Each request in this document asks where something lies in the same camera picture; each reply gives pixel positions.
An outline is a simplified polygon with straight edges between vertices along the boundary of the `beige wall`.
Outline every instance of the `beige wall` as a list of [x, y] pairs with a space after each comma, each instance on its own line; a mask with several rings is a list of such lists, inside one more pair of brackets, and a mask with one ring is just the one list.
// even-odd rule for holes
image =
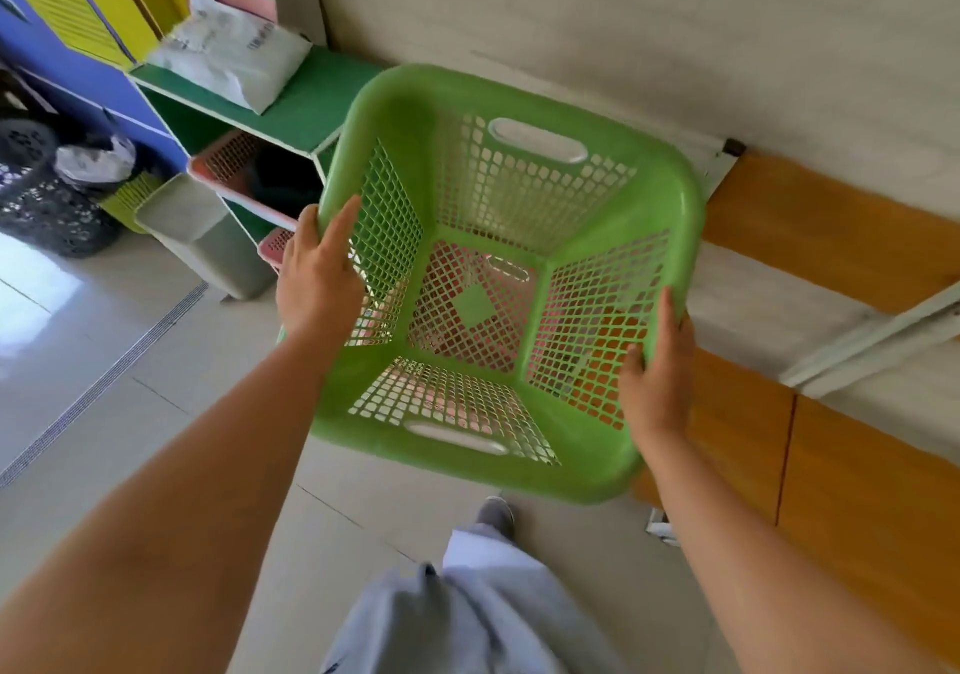
[[[627, 122], [734, 136], [960, 219], [960, 0], [323, 5], [344, 49], [481, 74]], [[704, 347], [771, 376], [870, 314], [709, 245], [690, 310]], [[947, 377], [960, 377], [958, 342], [825, 401], [960, 460], [944, 446], [960, 444]]]

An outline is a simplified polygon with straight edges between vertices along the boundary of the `gray trash can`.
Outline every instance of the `gray trash can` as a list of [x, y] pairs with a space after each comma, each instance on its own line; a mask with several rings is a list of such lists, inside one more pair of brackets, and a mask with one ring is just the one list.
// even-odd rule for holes
[[237, 299], [256, 297], [277, 279], [220, 196], [187, 173], [144, 201], [136, 222], [202, 279]]

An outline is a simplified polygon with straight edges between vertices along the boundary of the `forearm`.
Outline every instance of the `forearm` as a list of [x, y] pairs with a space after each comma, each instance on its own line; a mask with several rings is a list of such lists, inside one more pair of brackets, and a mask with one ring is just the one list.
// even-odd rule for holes
[[642, 451], [745, 674], [940, 670], [749, 509], [686, 438]]
[[0, 639], [35, 637], [19, 663], [64, 665], [41, 631], [90, 625], [91, 645], [129, 627], [131, 658], [101, 641], [103, 661], [226, 666], [337, 350], [284, 340], [92, 510], [0, 611]]

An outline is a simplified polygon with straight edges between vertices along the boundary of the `person's right hand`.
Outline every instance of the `person's right hand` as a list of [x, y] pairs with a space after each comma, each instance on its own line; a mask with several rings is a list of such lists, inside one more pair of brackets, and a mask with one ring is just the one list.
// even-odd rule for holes
[[318, 340], [330, 349], [350, 337], [367, 290], [348, 257], [359, 214], [360, 196], [355, 195], [330, 221], [321, 240], [317, 205], [300, 212], [296, 233], [283, 248], [276, 283], [276, 306], [289, 336]]
[[674, 320], [673, 292], [664, 287], [657, 308], [656, 349], [650, 367], [643, 367], [639, 345], [632, 345], [620, 368], [620, 407], [636, 448], [657, 437], [681, 435], [690, 419], [693, 400], [693, 322]]

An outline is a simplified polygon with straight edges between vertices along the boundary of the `gray shoe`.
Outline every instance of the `gray shoe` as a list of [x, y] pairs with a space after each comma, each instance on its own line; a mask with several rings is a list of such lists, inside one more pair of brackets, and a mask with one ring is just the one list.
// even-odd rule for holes
[[514, 517], [514, 511], [510, 509], [510, 505], [503, 497], [487, 497], [483, 506], [477, 512], [476, 521], [484, 525], [490, 525], [510, 542], [514, 541], [514, 534], [517, 531], [517, 518]]

